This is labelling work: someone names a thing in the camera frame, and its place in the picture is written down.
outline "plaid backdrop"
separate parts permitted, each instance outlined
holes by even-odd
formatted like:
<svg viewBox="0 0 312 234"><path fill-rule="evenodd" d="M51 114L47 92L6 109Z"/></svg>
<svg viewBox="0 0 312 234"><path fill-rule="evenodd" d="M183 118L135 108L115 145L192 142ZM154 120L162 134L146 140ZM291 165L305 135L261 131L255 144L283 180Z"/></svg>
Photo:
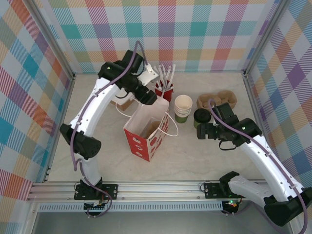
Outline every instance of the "plaid backdrop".
<svg viewBox="0 0 312 234"><path fill-rule="evenodd" d="M36 2L73 69L95 73L105 61L121 59L136 40L152 65L175 63L178 71L241 70L268 0Z"/></svg>
<svg viewBox="0 0 312 234"><path fill-rule="evenodd" d="M311 187L312 0L291 2L249 79L273 151Z"/></svg>
<svg viewBox="0 0 312 234"><path fill-rule="evenodd" d="M0 8L0 233L17 233L39 182L70 84L22 0Z"/></svg>

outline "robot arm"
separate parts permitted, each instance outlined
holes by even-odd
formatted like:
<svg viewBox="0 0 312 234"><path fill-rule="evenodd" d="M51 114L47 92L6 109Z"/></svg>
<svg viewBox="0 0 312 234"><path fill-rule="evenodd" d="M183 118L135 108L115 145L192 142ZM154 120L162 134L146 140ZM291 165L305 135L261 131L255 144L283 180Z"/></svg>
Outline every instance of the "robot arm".
<svg viewBox="0 0 312 234"><path fill-rule="evenodd" d="M92 136L99 118L109 102L119 93L121 88L124 88L127 93L133 93L135 98L142 104L151 105L157 99L156 94L146 87L149 82L158 77L158 74L152 69L151 65L146 64L144 71L139 76L134 74L137 73L143 62L143 58L138 54L135 55L134 62L129 71L116 83L108 86L99 93L105 85L108 85L109 82L124 71L132 55L133 52L128 50L122 61L116 61L114 63L106 62L102 66L98 73L96 84L81 111L70 124L62 124L60 128L60 132L68 144L70 144L74 128L77 128L73 148L75 158L80 160L84 173L84 177L80 183L83 183L83 185L90 190L89 194L91 194L91 196L85 199L95 199L98 197L98 192L90 188L86 179L98 188L100 188L102 184L102 178L98 172L97 163L97 154L101 148L101 142ZM78 122L82 110L84 109L83 118Z"/></svg>
<svg viewBox="0 0 312 234"><path fill-rule="evenodd" d="M224 195L230 197L234 193L251 200L264 208L271 221L279 226L284 226L303 211L295 189L304 200L306 207L312 203L312 188L304 188L290 175L268 146L261 130L253 120L246 118L239 121L228 103L214 107L213 112L223 124L239 130L253 141L225 127L216 119L214 124L201 124L197 127L198 139L205 139L207 134L208 139L231 141L235 147L240 147L250 157L269 186L269 188L263 187L248 181L239 173L230 172L220 178L220 187Z"/></svg>

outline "metal frame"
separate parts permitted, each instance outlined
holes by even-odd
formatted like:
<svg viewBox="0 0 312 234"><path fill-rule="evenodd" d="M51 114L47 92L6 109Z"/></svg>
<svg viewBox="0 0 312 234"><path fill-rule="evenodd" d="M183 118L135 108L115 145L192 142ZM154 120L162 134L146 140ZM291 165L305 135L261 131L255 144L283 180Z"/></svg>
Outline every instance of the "metal frame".
<svg viewBox="0 0 312 234"><path fill-rule="evenodd" d="M249 72L254 68L254 66L256 65L258 59L260 58L260 55L262 54L264 47L266 46L266 44L268 43L268 41L271 39L279 21L281 20L281 18L284 15L284 12L286 11L286 9L288 8L289 4L292 2L292 0L280 0L276 11L272 17L272 19L269 22L269 26L266 29L266 31L264 32L258 46L256 47L248 65L246 66L245 69L245 74L248 77Z"/></svg>
<svg viewBox="0 0 312 234"><path fill-rule="evenodd" d="M62 52L61 48L59 47L59 44L57 43L55 37L53 36L52 31L50 30L50 27L45 22L43 16L40 13L40 10L38 9L37 5L33 2L33 0L23 0L25 6L29 10L30 14L36 21L40 31L44 35L45 39L47 40L48 44L52 48L54 54L56 55L57 59L59 60L61 66L63 67L65 73L68 77L71 79L74 79L75 73L71 69L64 53Z"/></svg>
<svg viewBox="0 0 312 234"><path fill-rule="evenodd" d="M251 180L266 186L265 180ZM205 199L200 190L204 181L156 181L156 182L103 182L118 184L118 196L114 202L155 202L155 201L199 201ZM28 201L34 202L79 202L74 200L75 182L35 183Z"/></svg>
<svg viewBox="0 0 312 234"><path fill-rule="evenodd" d="M65 116L66 116L67 109L68 109L68 106L69 106L70 98L71 98L72 93L73 93L74 85L75 85L75 80L73 79L73 80L70 81L70 86L69 86L69 90L68 90L67 99L66 99L66 102L65 102L65 105L64 105L64 109L63 109L63 113L62 113L62 115L60 117L60 121L59 121L59 125L57 126L57 129L60 128L61 124L65 120ZM53 146L52 146L52 150L51 150L50 156L48 158L48 163L46 165L46 168L44 168L45 173L43 173L41 178L40 178L40 181L42 181L42 182L47 181L46 176L48 175L48 170L51 169L51 166L52 166L52 163L53 163L53 160L54 160L54 156L55 156L55 152L57 150L59 137L60 137L60 131L57 131L57 133L55 135L55 140L54 140L54 143L53 143Z"/></svg>
<svg viewBox="0 0 312 234"><path fill-rule="evenodd" d="M252 92L252 87L251 87L251 85L249 83L249 80L245 76L244 72L242 72L242 78L243 78L244 85L245 85L245 88L246 88L246 91L247 91L247 95L248 95L248 99L249 99L250 105L252 107L252 111L253 111L253 116L255 118L255 122L258 125L258 127L261 129L261 131L263 132L264 136L267 137L268 135L267 135L266 129L265 129L264 125L263 125L263 122L261 120L261 114L260 114L260 111L259 111L258 106L256 104L254 93Z"/></svg>
<svg viewBox="0 0 312 234"><path fill-rule="evenodd" d="M268 186L264 180L252 180L263 186ZM205 181L147 181L147 182L103 182L118 184L117 199L113 201L112 211L220 211L222 201L230 199L205 199L200 186ZM84 212L82 204L97 202L97 200L74 200L74 185L76 182L45 182L34 183L29 194L31 205L23 228L23 234L32 233L39 212ZM138 208L147 205L152 209Z"/></svg>

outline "red cup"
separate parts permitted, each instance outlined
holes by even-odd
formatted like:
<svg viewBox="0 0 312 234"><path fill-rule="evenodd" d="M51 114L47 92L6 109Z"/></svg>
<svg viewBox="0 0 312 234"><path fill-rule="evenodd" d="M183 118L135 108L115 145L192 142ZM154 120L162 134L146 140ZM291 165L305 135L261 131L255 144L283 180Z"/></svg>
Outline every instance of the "red cup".
<svg viewBox="0 0 312 234"><path fill-rule="evenodd" d="M172 99L172 93L174 92L174 90L172 89L172 90L169 90L169 91L166 91L165 93L164 93L164 96L163 96L163 98L164 99L166 99L168 102L170 102L171 101L171 99ZM158 89L155 89L155 93L158 95L158 96L160 96L161 97L161 95L162 95L162 91L159 91Z"/></svg>

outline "paper bag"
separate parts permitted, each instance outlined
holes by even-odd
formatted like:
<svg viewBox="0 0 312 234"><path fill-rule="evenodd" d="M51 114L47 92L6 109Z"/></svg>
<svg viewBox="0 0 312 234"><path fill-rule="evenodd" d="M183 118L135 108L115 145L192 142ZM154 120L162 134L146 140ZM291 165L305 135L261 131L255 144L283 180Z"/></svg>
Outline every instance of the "paper bag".
<svg viewBox="0 0 312 234"><path fill-rule="evenodd" d="M165 133L169 127L169 102L162 97L157 97L153 105L140 104L134 114L123 127L131 152L146 160L150 161L154 156L157 148L161 145ZM144 139L143 131L151 122L160 121L157 128L147 139Z"/></svg>

